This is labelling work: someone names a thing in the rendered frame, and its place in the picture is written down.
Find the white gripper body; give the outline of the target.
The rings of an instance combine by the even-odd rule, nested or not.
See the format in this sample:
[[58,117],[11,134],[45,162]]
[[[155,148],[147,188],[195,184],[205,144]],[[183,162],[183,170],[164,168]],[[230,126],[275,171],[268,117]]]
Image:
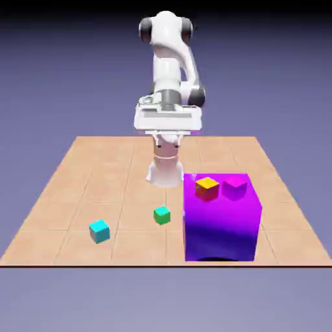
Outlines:
[[139,131],[188,134],[202,129],[202,109],[174,105],[175,110],[162,110],[161,104],[137,104],[134,128]]

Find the small orange cube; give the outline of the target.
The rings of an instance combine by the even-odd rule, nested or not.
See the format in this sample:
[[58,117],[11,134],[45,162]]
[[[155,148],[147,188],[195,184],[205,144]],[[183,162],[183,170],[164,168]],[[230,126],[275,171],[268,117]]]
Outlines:
[[219,195],[219,183],[210,177],[195,182],[195,196],[204,202],[216,199]]

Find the small magenta cube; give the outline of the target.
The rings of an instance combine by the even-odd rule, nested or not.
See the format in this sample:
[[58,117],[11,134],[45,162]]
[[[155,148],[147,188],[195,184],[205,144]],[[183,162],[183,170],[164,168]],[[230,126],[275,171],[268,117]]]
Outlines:
[[229,200],[236,201],[245,196],[247,187],[248,181],[242,176],[229,176],[222,183],[222,194]]

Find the small green cube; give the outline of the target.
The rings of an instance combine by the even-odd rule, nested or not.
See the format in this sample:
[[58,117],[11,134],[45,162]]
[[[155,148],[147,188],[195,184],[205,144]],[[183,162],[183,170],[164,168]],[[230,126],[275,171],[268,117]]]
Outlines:
[[154,220],[163,225],[171,221],[171,211],[166,206],[157,207],[154,210]]

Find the small cyan cube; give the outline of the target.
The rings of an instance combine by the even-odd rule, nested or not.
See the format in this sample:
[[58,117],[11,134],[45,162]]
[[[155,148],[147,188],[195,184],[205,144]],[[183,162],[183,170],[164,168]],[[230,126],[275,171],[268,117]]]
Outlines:
[[96,244],[110,238],[110,228],[104,220],[98,220],[89,224],[89,233]]

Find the large purple box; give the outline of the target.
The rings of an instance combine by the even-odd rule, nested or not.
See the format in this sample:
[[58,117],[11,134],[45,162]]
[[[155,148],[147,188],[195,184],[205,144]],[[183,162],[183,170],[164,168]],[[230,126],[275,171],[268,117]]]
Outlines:
[[[248,181],[243,198],[232,201],[222,194],[223,181],[233,175]],[[219,185],[216,199],[195,196],[195,182],[210,177]],[[246,173],[185,173],[183,182],[184,245],[186,261],[253,261],[262,205]]]

